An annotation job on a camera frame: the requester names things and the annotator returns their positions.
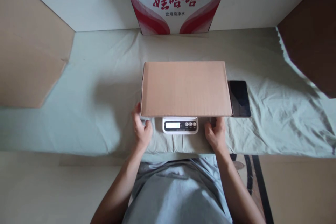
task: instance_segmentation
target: red wave pattern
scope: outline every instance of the red wave pattern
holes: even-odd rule
[[[220,1],[211,0],[210,3],[191,14],[181,26],[180,34],[207,32]]]
[[[170,34],[166,21],[139,0],[131,0],[143,35]]]

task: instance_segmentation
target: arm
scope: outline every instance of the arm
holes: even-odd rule
[[[231,160],[225,143],[224,117],[217,118],[214,128],[207,122],[205,124],[205,136],[216,155],[225,199],[233,222],[265,223]]]
[[[119,174],[101,201],[91,224],[121,223],[127,210],[142,156],[153,135],[150,121],[146,121],[146,126],[142,125],[140,120],[140,103],[135,106],[132,117],[136,144],[132,149],[131,155],[121,167]]]

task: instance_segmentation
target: forearm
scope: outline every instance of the forearm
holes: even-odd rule
[[[235,223],[265,223],[227,150],[215,151],[225,199]]]
[[[101,201],[91,224],[121,222],[128,207],[129,198],[138,173],[144,149],[134,147],[110,189]]]

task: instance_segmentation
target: light green bedsheet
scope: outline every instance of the light green bedsheet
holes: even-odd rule
[[[83,32],[73,44],[42,108],[0,108],[1,151],[125,157],[144,62],[224,60],[228,80],[246,80],[252,112],[251,118],[226,118],[232,152],[335,157],[336,99],[300,76],[275,28],[169,36]],[[202,126],[196,135],[166,135],[161,120],[151,118],[155,131],[145,161],[211,153]]]

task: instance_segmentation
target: person's left hand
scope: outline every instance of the person's left hand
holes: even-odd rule
[[[144,126],[140,119],[140,103],[137,103],[132,111],[133,128],[136,136],[136,145],[140,150],[145,151],[152,139],[153,127],[150,121]]]

